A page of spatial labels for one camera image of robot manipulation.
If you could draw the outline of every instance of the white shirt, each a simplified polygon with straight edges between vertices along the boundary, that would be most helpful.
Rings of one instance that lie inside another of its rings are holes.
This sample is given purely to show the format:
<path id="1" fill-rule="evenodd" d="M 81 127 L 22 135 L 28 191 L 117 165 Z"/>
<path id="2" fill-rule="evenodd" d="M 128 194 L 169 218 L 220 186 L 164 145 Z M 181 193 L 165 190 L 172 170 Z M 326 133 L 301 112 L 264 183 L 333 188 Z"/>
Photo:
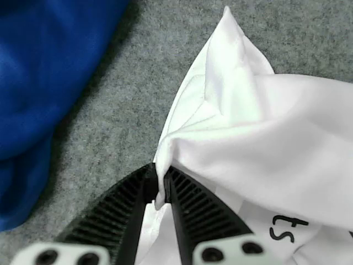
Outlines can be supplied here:
<path id="1" fill-rule="evenodd" d="M 219 196 L 284 264 L 353 264 L 352 115 L 353 84 L 275 74 L 226 7 L 165 122 L 156 207 L 173 165 Z M 181 264 L 172 212 L 149 205 L 136 264 L 162 261 Z"/>

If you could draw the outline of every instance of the blue cloth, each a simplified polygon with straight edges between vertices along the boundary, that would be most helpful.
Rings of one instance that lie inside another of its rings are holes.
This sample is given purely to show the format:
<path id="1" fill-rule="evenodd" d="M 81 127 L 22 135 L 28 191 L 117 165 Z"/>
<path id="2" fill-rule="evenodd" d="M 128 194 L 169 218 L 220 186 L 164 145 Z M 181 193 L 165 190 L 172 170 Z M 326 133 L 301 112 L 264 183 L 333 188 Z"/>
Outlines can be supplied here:
<path id="1" fill-rule="evenodd" d="M 128 0 L 0 1 L 0 231 L 46 185 L 53 130 L 97 67 Z"/>

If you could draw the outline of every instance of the screw hole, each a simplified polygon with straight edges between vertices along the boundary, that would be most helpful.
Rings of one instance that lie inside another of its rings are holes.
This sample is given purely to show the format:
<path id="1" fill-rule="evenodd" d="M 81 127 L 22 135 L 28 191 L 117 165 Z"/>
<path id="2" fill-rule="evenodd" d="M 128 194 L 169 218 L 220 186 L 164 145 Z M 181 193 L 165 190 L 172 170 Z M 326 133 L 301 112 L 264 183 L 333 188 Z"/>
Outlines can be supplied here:
<path id="1" fill-rule="evenodd" d="M 224 259 L 222 251 L 217 248 L 209 247 L 202 252 L 202 259 L 205 262 L 217 262 Z"/>
<path id="2" fill-rule="evenodd" d="M 87 253 L 79 258 L 77 265 L 98 265 L 99 257 L 95 253 Z"/>
<path id="3" fill-rule="evenodd" d="M 46 250 L 39 254 L 35 264 L 36 265 L 52 265 L 56 261 L 57 252 L 55 250 Z"/>
<path id="4" fill-rule="evenodd" d="M 263 248 L 254 242 L 246 242 L 243 244 L 242 249 L 246 254 L 260 254 L 263 253 Z"/>

